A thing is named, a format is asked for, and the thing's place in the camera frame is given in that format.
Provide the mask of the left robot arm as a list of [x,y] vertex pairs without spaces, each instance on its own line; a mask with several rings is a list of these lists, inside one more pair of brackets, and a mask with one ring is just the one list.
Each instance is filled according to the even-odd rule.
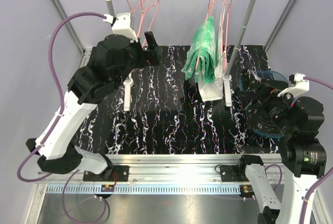
[[110,34],[93,49],[86,66],[79,68],[68,83],[64,104],[47,129],[38,138],[26,141],[36,147],[41,171],[67,174],[84,170],[101,181],[112,177],[113,164],[104,154],[88,152],[71,142],[84,119],[104,98],[123,84],[134,69],[158,66],[162,49],[151,31],[145,32],[147,49],[140,41],[120,34]]

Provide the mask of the green tie-dye trousers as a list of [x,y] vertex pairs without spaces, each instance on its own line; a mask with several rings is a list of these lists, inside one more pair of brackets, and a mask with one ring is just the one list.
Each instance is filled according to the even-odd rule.
[[204,21],[193,35],[191,46],[187,52],[186,62],[182,68],[182,72],[185,74],[186,80],[192,78],[197,83],[200,79],[202,79],[203,82],[212,83],[214,80],[214,70],[217,65],[217,59],[215,57],[215,22],[212,16],[208,18],[207,28],[204,34],[204,40],[200,54],[200,61],[198,69],[196,70],[196,60],[199,52],[203,28]]

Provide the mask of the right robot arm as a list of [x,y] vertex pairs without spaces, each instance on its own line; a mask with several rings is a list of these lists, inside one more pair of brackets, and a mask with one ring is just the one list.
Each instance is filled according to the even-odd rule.
[[317,187],[326,179],[327,155],[317,135],[325,118],[323,105],[303,93],[308,83],[250,82],[240,91],[247,125],[262,136],[277,136],[284,166],[283,198],[278,200],[263,161],[243,155],[237,177],[249,180],[258,201],[258,223],[309,223]]

